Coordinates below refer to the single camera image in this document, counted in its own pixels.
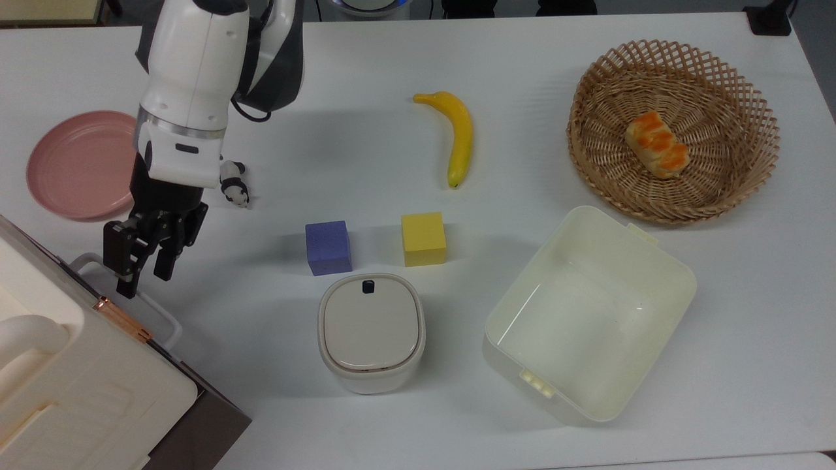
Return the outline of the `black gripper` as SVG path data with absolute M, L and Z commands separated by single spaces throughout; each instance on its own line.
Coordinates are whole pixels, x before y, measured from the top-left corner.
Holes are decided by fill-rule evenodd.
M 125 298 L 134 298 L 138 277 L 148 257 L 148 244 L 140 237 L 138 222 L 164 212 L 154 274 L 169 281 L 176 261 L 185 247 L 196 243 L 208 205 L 203 202 L 203 188 L 180 185 L 150 178 L 146 162 L 137 155 L 129 184 L 134 200 L 129 218 L 113 220 L 103 228 L 103 262 L 117 277 L 116 290 Z

